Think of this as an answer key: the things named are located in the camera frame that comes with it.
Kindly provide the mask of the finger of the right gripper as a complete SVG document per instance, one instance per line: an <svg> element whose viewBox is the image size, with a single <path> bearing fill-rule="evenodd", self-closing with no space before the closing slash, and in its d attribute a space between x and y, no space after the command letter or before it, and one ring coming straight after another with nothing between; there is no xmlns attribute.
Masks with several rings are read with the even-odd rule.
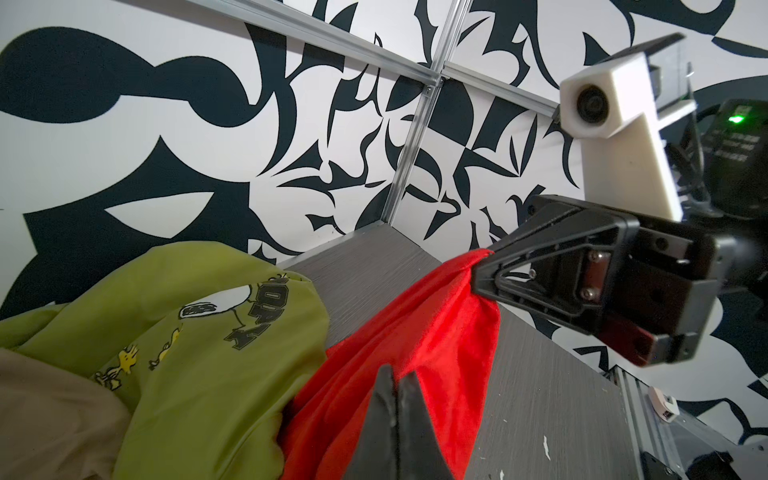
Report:
<svg viewBox="0 0 768 480"><path fill-rule="evenodd" d="M489 280L524 264L591 251L611 255L604 280L616 279L639 231L637 214L557 195L535 198L532 208L522 226L490 247Z"/></svg>
<svg viewBox="0 0 768 480"><path fill-rule="evenodd" d="M597 335L628 247L626 240L612 236L571 236L539 245L520 240L476 264L471 289L560 326Z"/></svg>

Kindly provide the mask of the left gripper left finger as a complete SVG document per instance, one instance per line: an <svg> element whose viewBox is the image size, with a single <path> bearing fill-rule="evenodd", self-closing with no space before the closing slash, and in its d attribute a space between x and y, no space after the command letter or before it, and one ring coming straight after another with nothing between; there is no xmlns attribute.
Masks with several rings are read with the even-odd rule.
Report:
<svg viewBox="0 0 768 480"><path fill-rule="evenodd" d="M343 479L397 478L397 390L392 367L383 365L377 372L358 443Z"/></svg>

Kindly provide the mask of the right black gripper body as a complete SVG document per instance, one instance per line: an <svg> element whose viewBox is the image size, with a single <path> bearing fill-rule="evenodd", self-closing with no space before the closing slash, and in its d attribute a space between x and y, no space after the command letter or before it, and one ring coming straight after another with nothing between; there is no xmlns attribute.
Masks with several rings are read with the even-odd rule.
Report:
<svg viewBox="0 0 768 480"><path fill-rule="evenodd" d="M692 359L736 256L736 238L640 216L597 338L639 367Z"/></svg>

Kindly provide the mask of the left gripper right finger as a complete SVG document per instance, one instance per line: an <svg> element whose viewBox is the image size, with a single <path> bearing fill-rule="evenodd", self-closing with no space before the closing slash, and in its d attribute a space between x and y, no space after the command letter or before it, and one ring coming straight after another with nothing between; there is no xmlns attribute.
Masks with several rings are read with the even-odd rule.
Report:
<svg viewBox="0 0 768 480"><path fill-rule="evenodd" d="M397 386L397 478L453 480L437 440L418 376Z"/></svg>

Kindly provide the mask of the red cloth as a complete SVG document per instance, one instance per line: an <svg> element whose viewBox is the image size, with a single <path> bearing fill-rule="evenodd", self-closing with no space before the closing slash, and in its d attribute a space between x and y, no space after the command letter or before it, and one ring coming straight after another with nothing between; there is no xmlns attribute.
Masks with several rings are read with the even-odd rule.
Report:
<svg viewBox="0 0 768 480"><path fill-rule="evenodd" d="M473 267L491 254L451 259L331 347L289 404L278 443L285 479L339 479L353 458L374 382L417 377L438 452L464 477L482 423L500 331L498 305L471 291Z"/></svg>

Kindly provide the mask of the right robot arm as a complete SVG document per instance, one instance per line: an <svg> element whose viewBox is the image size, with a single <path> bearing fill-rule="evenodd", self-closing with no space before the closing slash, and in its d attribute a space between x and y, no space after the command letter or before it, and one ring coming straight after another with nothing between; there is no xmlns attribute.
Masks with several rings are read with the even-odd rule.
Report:
<svg viewBox="0 0 768 480"><path fill-rule="evenodd" d="M472 291L593 335L638 366L691 359L718 294L767 294L767 105L707 108L704 167L683 221L556 195L473 269Z"/></svg>

